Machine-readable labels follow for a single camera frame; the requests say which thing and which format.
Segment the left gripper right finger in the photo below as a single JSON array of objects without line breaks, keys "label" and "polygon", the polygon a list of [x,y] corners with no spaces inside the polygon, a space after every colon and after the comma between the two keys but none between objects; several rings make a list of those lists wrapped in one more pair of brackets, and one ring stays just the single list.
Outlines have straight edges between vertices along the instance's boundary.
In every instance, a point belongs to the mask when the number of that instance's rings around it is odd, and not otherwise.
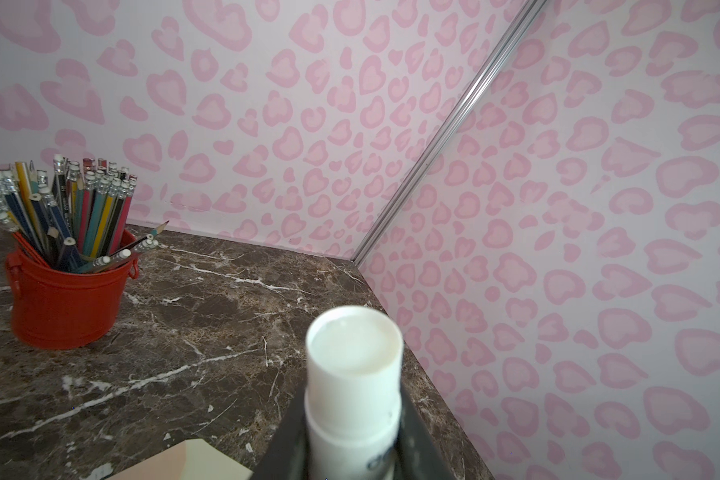
[{"label": "left gripper right finger", "polygon": [[394,450],[394,480],[454,480],[410,395],[401,387],[401,417]]}]

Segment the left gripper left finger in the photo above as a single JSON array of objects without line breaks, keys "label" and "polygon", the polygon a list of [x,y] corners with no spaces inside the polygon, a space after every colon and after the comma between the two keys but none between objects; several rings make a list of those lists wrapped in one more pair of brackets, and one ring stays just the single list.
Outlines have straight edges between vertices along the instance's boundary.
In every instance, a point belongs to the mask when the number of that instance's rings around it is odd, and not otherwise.
[{"label": "left gripper left finger", "polygon": [[286,409],[266,452],[253,469],[250,479],[307,479],[308,453],[305,390],[299,389]]}]

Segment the white glue stick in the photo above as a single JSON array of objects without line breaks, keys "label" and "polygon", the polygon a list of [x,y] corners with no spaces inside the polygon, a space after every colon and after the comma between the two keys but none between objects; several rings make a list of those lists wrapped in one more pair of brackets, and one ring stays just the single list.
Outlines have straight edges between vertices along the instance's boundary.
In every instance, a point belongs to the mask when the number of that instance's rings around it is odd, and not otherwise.
[{"label": "white glue stick", "polygon": [[340,306],[306,340],[310,479],[390,479],[402,413],[404,342],[386,314]]}]

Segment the pink envelope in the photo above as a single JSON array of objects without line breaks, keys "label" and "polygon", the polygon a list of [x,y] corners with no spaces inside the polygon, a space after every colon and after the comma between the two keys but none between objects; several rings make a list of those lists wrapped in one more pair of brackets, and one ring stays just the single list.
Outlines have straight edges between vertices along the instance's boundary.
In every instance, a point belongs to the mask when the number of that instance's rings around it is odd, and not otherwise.
[{"label": "pink envelope", "polygon": [[111,479],[116,480],[246,480],[252,471],[201,439],[185,440]]}]

